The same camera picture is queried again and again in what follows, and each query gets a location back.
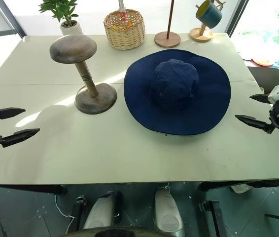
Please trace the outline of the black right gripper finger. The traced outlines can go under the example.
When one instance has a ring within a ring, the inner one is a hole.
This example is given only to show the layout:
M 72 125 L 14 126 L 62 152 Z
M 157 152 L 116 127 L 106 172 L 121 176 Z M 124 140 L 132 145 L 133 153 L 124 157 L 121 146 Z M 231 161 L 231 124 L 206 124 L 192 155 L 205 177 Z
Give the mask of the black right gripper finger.
M 271 102 L 269 101 L 268 96 L 268 94 L 255 94 L 251 95 L 249 98 L 261 103 L 270 104 Z
M 266 122 L 259 121 L 254 117 L 245 115 L 235 115 L 235 117 L 241 122 L 245 123 L 246 125 L 261 129 L 268 134 L 271 134 L 275 129 L 275 127 L 272 124 L 267 124 Z

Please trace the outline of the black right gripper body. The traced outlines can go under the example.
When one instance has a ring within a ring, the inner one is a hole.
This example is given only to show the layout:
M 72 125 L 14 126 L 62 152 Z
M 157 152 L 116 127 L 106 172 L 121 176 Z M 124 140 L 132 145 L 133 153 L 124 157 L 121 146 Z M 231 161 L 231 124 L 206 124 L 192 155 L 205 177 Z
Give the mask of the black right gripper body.
M 279 129 L 279 101 L 276 101 L 270 110 L 270 121 L 275 128 Z

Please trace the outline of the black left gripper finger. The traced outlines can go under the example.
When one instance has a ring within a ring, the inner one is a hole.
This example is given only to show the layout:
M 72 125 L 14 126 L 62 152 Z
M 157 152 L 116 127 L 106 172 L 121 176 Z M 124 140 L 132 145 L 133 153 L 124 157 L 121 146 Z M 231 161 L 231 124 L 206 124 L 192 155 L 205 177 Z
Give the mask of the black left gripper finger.
M 3 148 L 15 145 L 17 143 L 23 142 L 32 136 L 36 135 L 40 131 L 39 128 L 24 129 L 13 133 L 10 136 L 2 137 L 0 136 L 0 144 Z
M 12 118 L 18 114 L 21 114 L 23 112 L 25 112 L 25 109 L 21 109 L 21 108 L 4 108 L 4 109 L 0 109 L 0 119 L 8 119 L 8 118 Z

